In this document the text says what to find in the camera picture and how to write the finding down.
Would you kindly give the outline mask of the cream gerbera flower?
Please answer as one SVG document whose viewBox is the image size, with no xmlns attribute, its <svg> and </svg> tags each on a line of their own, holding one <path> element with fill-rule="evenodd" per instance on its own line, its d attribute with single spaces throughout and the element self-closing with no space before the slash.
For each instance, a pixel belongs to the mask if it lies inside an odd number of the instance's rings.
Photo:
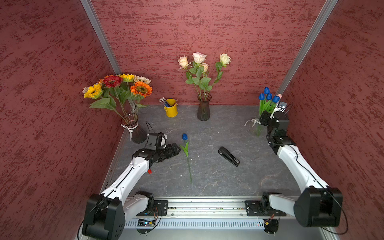
<svg viewBox="0 0 384 240">
<path fill-rule="evenodd" d="M 134 78 L 134 82 L 142 82 L 142 83 L 145 83 L 147 85 L 149 85 L 151 83 L 151 80 L 146 78 L 146 77 L 141 77 L 141 76 L 135 76 Z"/>
</svg>

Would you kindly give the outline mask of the cream rose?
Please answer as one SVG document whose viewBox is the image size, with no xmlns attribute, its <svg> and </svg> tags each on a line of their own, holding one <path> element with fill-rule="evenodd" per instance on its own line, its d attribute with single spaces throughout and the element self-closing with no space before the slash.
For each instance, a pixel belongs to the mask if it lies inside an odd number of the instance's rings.
<svg viewBox="0 0 384 240">
<path fill-rule="evenodd" d="M 223 76 L 223 68 L 226 68 L 231 63 L 231 57 L 228 54 L 221 54 L 220 55 L 220 61 L 215 63 L 216 71 L 217 71 L 217 77 L 215 78 L 215 81 L 212 85 L 209 85 L 208 87 L 208 94 L 212 90 L 213 86 L 217 84 Z"/>
<path fill-rule="evenodd" d="M 206 99 L 208 97 L 209 89 L 209 83 L 211 81 L 211 78 L 208 77 L 208 68 L 209 65 L 207 63 L 202 63 L 201 64 L 201 69 L 203 69 L 202 74 L 201 74 L 201 80 L 200 80 L 200 89 L 204 91 L 204 98 Z"/>
</svg>

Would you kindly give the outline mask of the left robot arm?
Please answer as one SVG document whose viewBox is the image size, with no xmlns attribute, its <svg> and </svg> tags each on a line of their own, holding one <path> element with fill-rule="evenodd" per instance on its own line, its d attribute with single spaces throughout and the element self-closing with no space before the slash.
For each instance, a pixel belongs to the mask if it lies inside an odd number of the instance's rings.
<svg viewBox="0 0 384 240">
<path fill-rule="evenodd" d="M 78 234 L 96 240 L 117 240 L 126 222 L 139 214 L 154 217 L 146 224 L 156 228 L 167 208 L 157 205 L 151 193 L 139 191 L 133 197 L 129 194 L 140 178 L 151 172 L 154 163 L 175 157 L 181 150 L 175 143 L 167 144 L 164 133 L 150 133 L 144 148 L 133 153 L 130 164 L 117 180 L 88 199 Z"/>
</svg>

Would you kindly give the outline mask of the white rose top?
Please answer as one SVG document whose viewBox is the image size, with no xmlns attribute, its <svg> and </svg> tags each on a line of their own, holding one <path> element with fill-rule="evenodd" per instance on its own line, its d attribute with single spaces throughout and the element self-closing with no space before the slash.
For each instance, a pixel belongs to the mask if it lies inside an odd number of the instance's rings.
<svg viewBox="0 0 384 240">
<path fill-rule="evenodd" d="M 193 53 L 193 62 L 198 64 L 199 67 L 200 67 L 200 70 L 197 73 L 198 77 L 200 77 L 200 80 L 202 78 L 201 74 L 202 74 L 202 71 L 203 71 L 203 69 L 201 69 L 201 64 L 202 63 L 206 63 L 206 58 L 207 58 L 207 56 L 202 54 L 202 53 L 199 53 L 199 52 Z M 198 85 L 198 89 L 201 91 L 201 97 L 202 97 L 202 95 L 204 95 L 204 91 L 200 89 L 199 85 Z"/>
</svg>

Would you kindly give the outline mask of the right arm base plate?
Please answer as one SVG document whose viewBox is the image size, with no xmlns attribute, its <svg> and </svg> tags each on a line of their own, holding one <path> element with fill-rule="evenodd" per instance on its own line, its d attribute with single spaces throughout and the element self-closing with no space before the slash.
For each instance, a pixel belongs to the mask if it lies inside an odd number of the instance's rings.
<svg viewBox="0 0 384 240">
<path fill-rule="evenodd" d="M 248 217 L 286 217 L 287 214 L 273 209 L 267 200 L 245 201 L 245 209 Z"/>
</svg>

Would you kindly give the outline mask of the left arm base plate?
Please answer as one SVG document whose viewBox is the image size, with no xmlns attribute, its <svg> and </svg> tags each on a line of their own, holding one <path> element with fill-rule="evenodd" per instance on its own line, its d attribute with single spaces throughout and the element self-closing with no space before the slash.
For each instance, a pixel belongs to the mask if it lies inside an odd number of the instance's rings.
<svg viewBox="0 0 384 240">
<path fill-rule="evenodd" d="M 167 200 L 154 200 L 153 206 L 137 214 L 137 217 L 164 217 L 167 215 L 168 205 Z"/>
</svg>

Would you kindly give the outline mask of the white rose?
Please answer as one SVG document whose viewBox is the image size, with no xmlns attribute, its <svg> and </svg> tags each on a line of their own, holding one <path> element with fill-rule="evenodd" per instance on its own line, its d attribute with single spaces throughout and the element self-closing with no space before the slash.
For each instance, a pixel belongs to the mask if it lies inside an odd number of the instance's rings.
<svg viewBox="0 0 384 240">
<path fill-rule="evenodd" d="M 201 69 L 201 64 L 202 63 L 206 63 L 206 58 L 207 58 L 207 56 L 202 54 L 202 53 L 199 53 L 199 52 L 193 53 L 193 62 L 198 64 L 199 67 L 200 67 L 200 70 L 197 73 L 198 77 L 200 77 L 200 80 L 202 78 L 201 74 L 202 74 L 202 71 L 203 71 L 203 69 Z M 202 95 L 204 95 L 204 91 L 200 89 L 199 85 L 198 85 L 198 89 L 201 91 L 201 97 L 202 97 Z"/>
<path fill-rule="evenodd" d="M 200 77 L 197 75 L 200 70 L 199 65 L 195 62 L 190 62 L 186 56 L 180 57 L 178 59 L 178 63 L 180 65 L 180 70 L 184 70 L 186 72 L 186 83 L 188 85 L 193 85 L 198 93 L 198 96 L 201 97 L 201 91 L 198 89 Z"/>
</svg>

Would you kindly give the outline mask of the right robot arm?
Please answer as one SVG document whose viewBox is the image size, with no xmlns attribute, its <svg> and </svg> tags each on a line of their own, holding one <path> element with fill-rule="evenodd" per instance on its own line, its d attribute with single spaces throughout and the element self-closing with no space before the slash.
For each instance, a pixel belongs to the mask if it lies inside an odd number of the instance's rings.
<svg viewBox="0 0 384 240">
<path fill-rule="evenodd" d="M 278 193 L 266 193 L 261 209 L 276 210 L 296 218 L 303 227 L 337 227 L 340 224 L 343 194 L 331 188 L 307 163 L 294 141 L 288 137 L 288 116 L 264 111 L 261 125 L 267 127 L 267 141 L 296 180 L 301 194 L 297 200 Z"/>
</svg>

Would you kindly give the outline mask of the red gerbera flower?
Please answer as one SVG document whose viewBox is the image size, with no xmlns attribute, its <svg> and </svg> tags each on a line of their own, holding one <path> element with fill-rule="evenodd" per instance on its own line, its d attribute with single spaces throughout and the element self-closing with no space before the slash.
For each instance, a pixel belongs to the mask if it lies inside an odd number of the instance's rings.
<svg viewBox="0 0 384 240">
<path fill-rule="evenodd" d="M 124 80 L 122 77 L 109 75 L 104 77 L 103 79 L 103 97 L 104 98 L 110 98 L 110 103 L 114 110 L 117 112 L 117 104 L 115 100 L 112 100 L 112 98 L 115 98 L 122 110 L 123 117 L 125 118 L 127 115 L 127 111 L 125 110 L 124 104 L 127 100 L 126 94 L 128 93 L 127 90 L 122 86 Z"/>
</svg>

